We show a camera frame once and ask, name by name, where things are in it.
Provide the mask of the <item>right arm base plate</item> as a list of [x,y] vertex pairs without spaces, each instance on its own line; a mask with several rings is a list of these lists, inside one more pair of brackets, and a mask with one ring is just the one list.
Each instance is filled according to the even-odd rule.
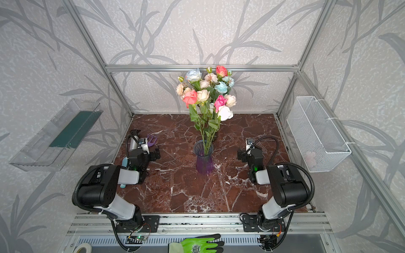
[[239,215],[239,220],[243,225],[244,232],[282,233],[286,230],[286,223],[282,218],[265,219],[261,214],[242,213]]

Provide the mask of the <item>cream white rose stem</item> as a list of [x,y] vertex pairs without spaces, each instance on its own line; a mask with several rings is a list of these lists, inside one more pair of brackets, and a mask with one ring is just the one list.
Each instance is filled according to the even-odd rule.
[[227,107],[231,108],[231,107],[236,105],[236,97],[235,96],[227,94],[227,95],[224,96],[224,98],[226,100],[226,106]]

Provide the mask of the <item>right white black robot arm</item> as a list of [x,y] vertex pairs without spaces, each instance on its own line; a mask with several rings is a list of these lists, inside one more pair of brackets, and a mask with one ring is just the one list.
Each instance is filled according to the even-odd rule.
[[[275,152],[264,164],[264,155],[257,146],[259,141],[274,140]],[[246,149],[238,150],[237,159],[249,166],[248,177],[258,185],[270,185],[272,198],[263,204],[256,215],[242,213],[239,219],[245,232],[278,232],[288,229],[293,211],[309,204],[315,194],[315,184],[310,173],[302,166],[291,162],[274,163],[279,143],[272,136],[264,136],[254,141],[246,139]]]

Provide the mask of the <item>peach rose stem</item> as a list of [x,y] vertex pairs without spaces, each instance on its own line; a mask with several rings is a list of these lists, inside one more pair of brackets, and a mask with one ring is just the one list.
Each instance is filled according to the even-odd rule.
[[187,84],[185,83],[179,83],[176,87],[176,93],[179,96],[184,96],[186,93],[192,91],[193,88],[190,88]]

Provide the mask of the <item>white blue rose stem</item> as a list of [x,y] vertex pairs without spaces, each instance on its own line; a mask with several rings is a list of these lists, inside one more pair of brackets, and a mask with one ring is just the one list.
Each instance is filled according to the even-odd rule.
[[185,76],[186,87],[189,87],[192,90],[201,91],[201,81],[202,73],[199,68],[190,70],[186,73]]

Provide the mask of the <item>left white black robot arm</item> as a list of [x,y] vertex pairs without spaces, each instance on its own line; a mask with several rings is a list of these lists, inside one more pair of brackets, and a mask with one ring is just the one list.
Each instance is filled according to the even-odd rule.
[[109,219],[138,227],[144,224],[140,208],[117,194],[117,186],[142,184],[149,175],[148,165],[160,159],[160,150],[149,150],[157,136],[139,137],[139,130],[131,130],[125,140],[126,156],[121,165],[91,166],[77,183],[72,203],[89,212],[106,214]]

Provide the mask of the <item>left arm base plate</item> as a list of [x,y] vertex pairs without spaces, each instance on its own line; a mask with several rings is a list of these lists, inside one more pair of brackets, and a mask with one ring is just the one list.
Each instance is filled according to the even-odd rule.
[[144,215],[140,221],[118,221],[116,231],[118,233],[156,233],[158,230],[159,221],[160,216],[158,215]]

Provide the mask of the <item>magenta pink rose stem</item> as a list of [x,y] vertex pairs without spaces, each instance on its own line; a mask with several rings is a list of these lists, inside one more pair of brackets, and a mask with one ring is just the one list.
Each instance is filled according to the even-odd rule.
[[209,150],[211,148],[214,136],[220,128],[221,118],[218,115],[219,108],[222,106],[225,106],[226,102],[227,102],[227,99],[224,98],[223,95],[220,95],[220,96],[218,96],[218,98],[215,100],[214,103],[210,103],[206,106],[208,111],[207,111],[207,116],[206,116],[206,128],[204,130],[204,133],[206,136],[206,138],[205,138],[205,140],[206,140],[205,155],[209,154]]

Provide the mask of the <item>pink red rose stem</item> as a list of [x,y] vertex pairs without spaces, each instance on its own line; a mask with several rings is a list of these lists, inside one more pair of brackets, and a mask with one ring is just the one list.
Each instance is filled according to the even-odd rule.
[[228,70],[224,66],[218,65],[216,66],[216,74],[219,82],[223,77],[228,76]]

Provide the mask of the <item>white rose bud stem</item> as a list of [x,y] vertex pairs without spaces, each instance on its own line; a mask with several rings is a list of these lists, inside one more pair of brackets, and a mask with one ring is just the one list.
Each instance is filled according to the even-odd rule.
[[233,112],[231,109],[226,106],[220,106],[218,112],[213,111],[211,118],[208,120],[208,130],[206,133],[206,144],[205,144],[205,153],[208,154],[212,146],[215,134],[219,131],[221,122],[231,119],[233,117]]

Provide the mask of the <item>blue purple glass vase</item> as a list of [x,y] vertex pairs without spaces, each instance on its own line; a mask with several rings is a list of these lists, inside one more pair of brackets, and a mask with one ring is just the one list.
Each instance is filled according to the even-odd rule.
[[202,175],[208,175],[214,170],[213,162],[213,145],[210,146],[209,150],[205,152],[203,141],[199,140],[194,145],[194,154],[197,157],[196,160],[196,169]]

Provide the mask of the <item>light blue flower stem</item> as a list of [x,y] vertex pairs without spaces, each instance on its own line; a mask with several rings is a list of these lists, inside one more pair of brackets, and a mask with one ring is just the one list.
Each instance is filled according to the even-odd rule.
[[219,81],[218,84],[214,86],[214,89],[220,94],[229,94],[234,85],[234,79],[226,76],[223,77],[221,81]]

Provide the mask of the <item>red glass vase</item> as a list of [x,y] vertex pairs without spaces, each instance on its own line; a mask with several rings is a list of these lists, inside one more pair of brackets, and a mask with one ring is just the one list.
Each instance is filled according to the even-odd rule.
[[211,128],[211,141],[214,142],[217,139],[217,132],[219,131],[219,128]]

